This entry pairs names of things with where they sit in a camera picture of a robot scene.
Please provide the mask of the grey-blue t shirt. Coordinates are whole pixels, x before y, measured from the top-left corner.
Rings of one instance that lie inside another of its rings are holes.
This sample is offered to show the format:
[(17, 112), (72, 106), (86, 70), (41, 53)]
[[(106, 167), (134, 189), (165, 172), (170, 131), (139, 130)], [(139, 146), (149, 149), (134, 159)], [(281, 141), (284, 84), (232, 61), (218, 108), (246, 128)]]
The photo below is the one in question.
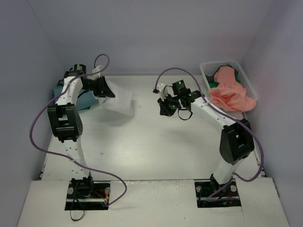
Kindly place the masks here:
[[(62, 93), (62, 86), (53, 88), (53, 96), (58, 96), (60, 93)], [(82, 94), (78, 99), (76, 103), (76, 109), (78, 111), (80, 110), (88, 110), (92, 106), (95, 106), (98, 104), (97, 98), (95, 98), (92, 94), (92, 92), (87, 92)]]

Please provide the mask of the white t shirt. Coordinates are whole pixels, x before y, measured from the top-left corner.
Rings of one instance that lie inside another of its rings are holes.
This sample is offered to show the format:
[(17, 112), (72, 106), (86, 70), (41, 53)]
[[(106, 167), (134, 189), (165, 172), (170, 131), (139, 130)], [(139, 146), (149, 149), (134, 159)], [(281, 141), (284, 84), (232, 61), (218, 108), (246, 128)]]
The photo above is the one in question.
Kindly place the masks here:
[(106, 79), (106, 83), (115, 97), (97, 97), (99, 104), (110, 111), (118, 112), (133, 117), (133, 92), (120, 87), (119, 85)]

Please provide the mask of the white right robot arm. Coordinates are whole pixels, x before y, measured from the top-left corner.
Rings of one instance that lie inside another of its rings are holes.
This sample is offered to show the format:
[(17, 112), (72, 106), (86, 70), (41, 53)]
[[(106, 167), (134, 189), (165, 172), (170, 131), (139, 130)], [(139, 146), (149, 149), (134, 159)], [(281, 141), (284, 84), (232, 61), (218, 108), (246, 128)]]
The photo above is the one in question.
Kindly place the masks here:
[(229, 115), (223, 115), (218, 108), (211, 108), (209, 102), (201, 93), (186, 88), (183, 80), (170, 86), (173, 96), (169, 94), (168, 85), (158, 84), (154, 93), (160, 95), (157, 100), (160, 106), (160, 115), (171, 117), (176, 111), (188, 110), (208, 121), (221, 135), (219, 152), (221, 159), (217, 169), (211, 174), (209, 188), (215, 195), (220, 195), (227, 188), (226, 183), (237, 170), (241, 162), (255, 149), (252, 135), (245, 129), (250, 127), (247, 120), (239, 123), (230, 119)]

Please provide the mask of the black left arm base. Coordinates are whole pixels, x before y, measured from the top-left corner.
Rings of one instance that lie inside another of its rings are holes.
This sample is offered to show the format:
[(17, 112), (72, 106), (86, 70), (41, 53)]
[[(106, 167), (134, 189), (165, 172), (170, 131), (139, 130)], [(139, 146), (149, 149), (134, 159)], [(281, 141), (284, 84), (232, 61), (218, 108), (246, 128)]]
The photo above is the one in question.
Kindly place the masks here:
[(76, 191), (76, 184), (69, 182), (64, 210), (108, 210), (110, 182), (94, 182), (93, 189)]

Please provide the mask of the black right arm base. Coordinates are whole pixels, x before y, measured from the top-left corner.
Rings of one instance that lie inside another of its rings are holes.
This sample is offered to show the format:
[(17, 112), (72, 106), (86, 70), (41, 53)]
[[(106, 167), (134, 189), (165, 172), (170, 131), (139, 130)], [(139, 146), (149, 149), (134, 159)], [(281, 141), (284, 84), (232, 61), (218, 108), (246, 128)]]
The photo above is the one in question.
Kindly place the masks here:
[(235, 179), (222, 190), (220, 188), (224, 184), (217, 187), (211, 181), (194, 181), (194, 184), (196, 204), (200, 209), (241, 207), (240, 195)]

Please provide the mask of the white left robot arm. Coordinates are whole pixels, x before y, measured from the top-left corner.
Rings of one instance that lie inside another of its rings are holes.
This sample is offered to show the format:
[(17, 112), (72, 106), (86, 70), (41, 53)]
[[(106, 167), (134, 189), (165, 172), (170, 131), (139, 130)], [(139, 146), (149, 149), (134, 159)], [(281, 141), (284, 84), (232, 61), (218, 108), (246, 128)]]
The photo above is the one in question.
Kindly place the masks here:
[(71, 186), (85, 199), (93, 196), (95, 187), (90, 170), (85, 168), (87, 164), (81, 146), (83, 124), (76, 103), (82, 89), (97, 98), (115, 97), (100, 74), (104, 69), (103, 66), (97, 66), (91, 75), (84, 76), (86, 66), (74, 65), (65, 73), (62, 92), (59, 93), (55, 104), (47, 108), (53, 135), (62, 143), (63, 154), (75, 165), (71, 170)]

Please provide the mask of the pink t shirt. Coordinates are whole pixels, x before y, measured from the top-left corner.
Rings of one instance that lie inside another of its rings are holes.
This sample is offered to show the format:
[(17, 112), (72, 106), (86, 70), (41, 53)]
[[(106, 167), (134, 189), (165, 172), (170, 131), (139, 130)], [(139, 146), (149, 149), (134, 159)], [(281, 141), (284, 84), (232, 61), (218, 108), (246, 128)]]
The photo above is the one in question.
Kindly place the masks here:
[(209, 89), (209, 100), (212, 104), (227, 112), (247, 112), (257, 103), (246, 94), (246, 89), (236, 80), (235, 69), (222, 66), (214, 74), (218, 86)]

